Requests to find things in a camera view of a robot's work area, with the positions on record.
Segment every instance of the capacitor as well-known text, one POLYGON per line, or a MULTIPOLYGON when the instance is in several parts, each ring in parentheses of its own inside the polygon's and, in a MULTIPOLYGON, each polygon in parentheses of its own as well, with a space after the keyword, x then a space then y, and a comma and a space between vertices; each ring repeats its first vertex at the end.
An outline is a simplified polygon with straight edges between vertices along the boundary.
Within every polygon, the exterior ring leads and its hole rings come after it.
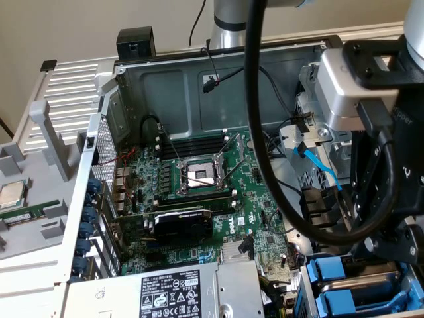
POLYGON ((132 209, 132 212, 135 214, 135 213, 137 213, 137 203, 136 203, 136 199, 135 199, 135 196, 133 196, 132 198, 131 198, 131 209, 132 209))
POLYGON ((137 200, 139 203, 143 202, 143 191, 141 189, 138 189, 137 191, 137 200))
POLYGON ((284 264, 286 263, 287 256, 283 253, 280 255, 281 258, 281 267, 284 268, 284 264))

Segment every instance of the white wall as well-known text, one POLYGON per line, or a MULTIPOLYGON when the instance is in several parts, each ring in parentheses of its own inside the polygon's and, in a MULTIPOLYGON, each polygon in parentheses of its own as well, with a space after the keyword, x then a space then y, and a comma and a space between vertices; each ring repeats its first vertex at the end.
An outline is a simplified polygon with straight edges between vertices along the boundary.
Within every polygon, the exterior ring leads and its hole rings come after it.
MULTIPOLYGON (((315 0, 269 9, 264 36, 402 21, 410 0, 315 0)), ((157 50, 188 46, 201 0, 0 0, 0 117, 14 131, 43 60, 116 55, 122 28, 153 26, 157 50)), ((213 26, 207 0, 193 45, 213 26)), ((0 142, 4 142, 0 132, 0 142)))

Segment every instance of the black connector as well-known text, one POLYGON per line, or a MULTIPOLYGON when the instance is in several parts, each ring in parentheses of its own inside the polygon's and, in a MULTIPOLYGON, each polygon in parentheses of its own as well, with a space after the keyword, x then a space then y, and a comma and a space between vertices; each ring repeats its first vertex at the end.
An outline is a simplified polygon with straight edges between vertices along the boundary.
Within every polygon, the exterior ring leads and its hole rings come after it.
POLYGON ((206 94, 213 91, 216 85, 216 81, 213 79, 213 77, 210 77, 210 80, 203 85, 203 93, 206 94))
POLYGON ((307 150, 306 144, 302 141, 299 146, 297 146, 297 151, 299 152, 300 158, 304 159, 305 151, 307 150))
POLYGON ((364 99, 357 108, 365 131, 373 139, 377 139, 384 129, 393 131, 393 120, 381 99, 364 99))

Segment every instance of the cpu socket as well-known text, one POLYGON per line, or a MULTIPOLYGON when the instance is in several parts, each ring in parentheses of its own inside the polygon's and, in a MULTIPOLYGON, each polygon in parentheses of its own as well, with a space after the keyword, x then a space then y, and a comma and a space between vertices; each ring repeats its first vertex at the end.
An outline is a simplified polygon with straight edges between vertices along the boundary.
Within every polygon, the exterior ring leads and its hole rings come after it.
POLYGON ((223 188, 222 157, 190 158, 180 162, 179 165, 181 176, 177 194, 187 195, 190 190, 203 188, 205 193, 210 193, 223 188))
POLYGON ((190 164, 187 165, 187 177, 190 178, 187 179, 188 188, 208 187, 206 183, 215 184, 217 173, 212 162, 190 164))

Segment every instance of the cable connector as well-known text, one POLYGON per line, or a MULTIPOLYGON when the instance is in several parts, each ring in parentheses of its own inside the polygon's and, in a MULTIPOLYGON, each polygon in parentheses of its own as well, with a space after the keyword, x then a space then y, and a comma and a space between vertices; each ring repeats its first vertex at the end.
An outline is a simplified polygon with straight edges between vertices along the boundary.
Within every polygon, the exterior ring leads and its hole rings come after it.
POLYGON ((209 79, 210 79, 209 81, 207 81, 205 84, 203 84, 203 93, 204 94, 213 91, 215 89, 215 86, 218 86, 217 82, 215 81, 215 79, 212 76, 210 76, 209 79))
POLYGON ((382 130, 393 131, 393 119, 381 99, 364 99, 359 102, 357 111, 366 133, 374 140, 382 130))
POLYGON ((158 133, 159 134, 163 134, 165 132, 164 126, 161 123, 158 123, 157 127, 158 127, 158 133))

